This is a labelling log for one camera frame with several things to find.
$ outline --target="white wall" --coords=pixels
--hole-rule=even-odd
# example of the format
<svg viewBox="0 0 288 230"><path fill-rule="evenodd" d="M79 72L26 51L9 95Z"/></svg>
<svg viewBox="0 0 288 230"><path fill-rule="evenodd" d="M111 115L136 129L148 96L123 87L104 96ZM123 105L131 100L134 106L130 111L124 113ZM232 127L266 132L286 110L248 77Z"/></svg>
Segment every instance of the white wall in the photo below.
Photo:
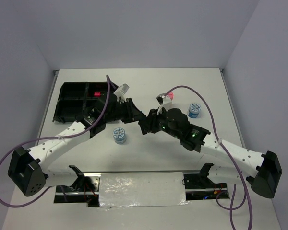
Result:
<svg viewBox="0 0 288 230"><path fill-rule="evenodd" d="M14 145L37 136L52 80L11 2L0 0L0 159ZM0 170L0 196L7 202L14 189L8 165L9 160ZM0 229L6 212L0 204Z"/></svg>
<svg viewBox="0 0 288 230"><path fill-rule="evenodd" d="M258 0L13 0L53 69L223 67Z"/></svg>
<svg viewBox="0 0 288 230"><path fill-rule="evenodd" d="M225 67L247 147L278 154L283 168L273 200L288 230L288 0L260 0Z"/></svg>

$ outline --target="black tray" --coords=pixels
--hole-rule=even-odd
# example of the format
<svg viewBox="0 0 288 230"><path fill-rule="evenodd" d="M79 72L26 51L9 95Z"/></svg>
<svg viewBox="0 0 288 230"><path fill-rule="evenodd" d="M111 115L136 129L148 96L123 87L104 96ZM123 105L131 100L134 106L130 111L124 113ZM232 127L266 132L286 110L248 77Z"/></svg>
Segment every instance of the black tray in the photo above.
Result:
<svg viewBox="0 0 288 230"><path fill-rule="evenodd" d="M53 121L74 122L88 107L95 105L99 95L107 93L106 82L66 82L62 85Z"/></svg>

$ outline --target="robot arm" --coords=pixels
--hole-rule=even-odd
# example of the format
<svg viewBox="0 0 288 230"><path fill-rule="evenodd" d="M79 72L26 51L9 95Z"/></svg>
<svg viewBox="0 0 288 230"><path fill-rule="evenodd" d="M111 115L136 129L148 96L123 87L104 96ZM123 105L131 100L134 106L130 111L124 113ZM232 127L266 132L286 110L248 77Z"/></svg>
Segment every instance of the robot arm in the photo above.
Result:
<svg viewBox="0 0 288 230"><path fill-rule="evenodd" d="M25 196L38 193L44 186L67 185L77 189L84 183L89 184L90 179L86 178L76 166L70 165L64 170L55 172L50 171L48 167L76 145L104 130L107 122L115 120L121 120L124 123L139 121L143 135L164 131L179 139L181 145L189 151L209 154L231 163L216 137L208 130L190 124L187 116L180 109L166 111L161 105L161 108L152 109L149 115L145 116L135 107L131 98L125 99L123 95L119 97L118 99L116 94L110 95L103 119L89 132L75 138L60 138L80 133L90 127L100 115L106 96L100 97L94 108L91 108L86 115L78 117L69 128L59 133L58 139L46 141L27 150L20 147L14 151L8 175ZM282 174L276 154L268 151L264 155L249 151L225 140L222 143L243 171L252 190L261 196L273 198ZM206 163L200 175L213 183L236 184L239 178L235 170Z"/></svg>

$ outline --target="cable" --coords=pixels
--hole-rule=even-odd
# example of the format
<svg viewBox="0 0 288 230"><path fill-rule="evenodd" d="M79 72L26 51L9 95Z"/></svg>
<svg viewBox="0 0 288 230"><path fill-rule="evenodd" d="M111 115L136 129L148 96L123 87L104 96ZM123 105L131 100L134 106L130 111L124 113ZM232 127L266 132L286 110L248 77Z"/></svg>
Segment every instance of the cable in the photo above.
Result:
<svg viewBox="0 0 288 230"><path fill-rule="evenodd" d="M63 192L65 202L68 203L68 200L67 200L67 196L66 196L64 187L63 187L62 185L60 185L60 188L61 188L61 190L62 190L62 192Z"/></svg>
<svg viewBox="0 0 288 230"><path fill-rule="evenodd" d="M210 114L210 117L211 117L211 122L212 122L212 127L213 127L213 131L214 131L214 134L216 136L216 139L219 140L219 137L217 135L217 132L216 132L216 123L215 123L215 119L213 117L213 114L211 112L211 109L209 107L209 105L207 104L206 100L197 92L195 91L194 89L192 89L191 87L189 86L185 86L185 85L179 85L179 86L176 86L174 87L173 89L170 89L167 93L165 93L165 96L168 95L170 92L172 92L173 90L177 89L177 88L186 88L186 89L189 89L191 90L193 93L195 93L197 96L199 96L199 98L203 101L203 103L206 105L207 109L208 109L208 112ZM250 219L249 219L249 226L248 226L248 230L251 230L252 229L252 224L253 224L253 210L252 210L252 204L251 204L251 198L250 198L250 194L249 194L249 191L248 191L248 188L247 188L247 185L245 183L245 180L243 178L243 175L241 173L241 170L239 168L239 166L237 165L235 159L232 157L232 155L230 154L230 152L228 151L228 149L224 146L224 144L221 142L220 143L220 146L222 146L222 148L224 149L224 151L226 152L226 154L229 156L229 158L231 159L232 163L234 164L235 168L237 169L238 171L238 174L240 176L240 179L242 181L242 184L243 184L243 188L244 188L244 193L245 193L245 196L248 200L248 206L249 206L249 214L250 214ZM231 223L231 226L232 228L235 230L235 226L232 222L232 205L230 207L230 212L229 212L229 215L230 215L230 223Z"/></svg>
<svg viewBox="0 0 288 230"><path fill-rule="evenodd" d="M107 78L107 97L106 97L106 101L105 101L105 106L103 107L99 117L97 118L97 120L89 127L87 128L86 130L80 132L80 133L77 133L77 134L74 134L74 135L69 135L69 136L63 136L63 137L60 137L60 138L74 138L74 137L77 137L77 136L80 136L82 135L83 133L86 133L88 132L89 130L91 130L92 128L95 127L95 125L101 120L101 118L103 117L105 111L106 111L106 108L107 108L107 105L108 105L108 102L109 102L109 98L110 98L110 77L107 75L106 76ZM43 138L35 138L35 139L32 139L32 140L28 140L28 141L25 141L25 142L22 142L20 143L19 145L16 145L14 148L12 148L10 151L8 151L3 157L2 159L0 160L0 166L2 165L3 161L12 153L14 152L17 148L25 145L25 144L28 144L28 143L31 143L31 142L35 142L35 141L40 141L40 140L54 140L54 139L58 139L59 137L43 137ZM11 204L8 204L6 203L5 201L3 201L1 198L0 198L0 203L3 204L4 206L7 206L7 207L13 207L13 208L19 208L19 207L25 207L27 205L30 205L32 203L34 203L35 201L37 201L43 194L45 194L48 190L49 190L50 187L46 188L37 198L35 198L34 200L28 202L28 203L25 203L25 204L22 204L22 205L11 205Z"/></svg>
<svg viewBox="0 0 288 230"><path fill-rule="evenodd" d="M218 199L219 199L219 196L220 196L222 193L225 193L225 192L227 192L227 191L219 192L219 193L216 195L216 202L217 202L217 204L218 204L221 208L230 211L230 208L229 208L229 207L225 207L225 206L221 205L221 204L219 203L219 200L218 200ZM246 194L244 194L244 198L243 198L241 204L240 204L239 206L237 206L237 207L233 207L232 210L237 210L237 209L241 208L241 207L243 206L245 200L246 200Z"/></svg>
<svg viewBox="0 0 288 230"><path fill-rule="evenodd" d="M88 184L86 184L86 186L88 187L89 190L91 190L91 192L93 193L94 196L97 196L97 195L95 194L95 192L88 186Z"/></svg>

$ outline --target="pink object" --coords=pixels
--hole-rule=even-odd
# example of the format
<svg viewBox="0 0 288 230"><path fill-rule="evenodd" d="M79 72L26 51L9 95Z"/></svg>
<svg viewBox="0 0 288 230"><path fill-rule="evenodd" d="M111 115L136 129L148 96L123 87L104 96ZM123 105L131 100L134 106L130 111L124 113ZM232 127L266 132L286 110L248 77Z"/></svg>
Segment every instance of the pink object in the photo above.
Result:
<svg viewBox="0 0 288 230"><path fill-rule="evenodd" d="M170 97L171 100L173 100L174 94L172 92L169 92L168 96Z"/></svg>

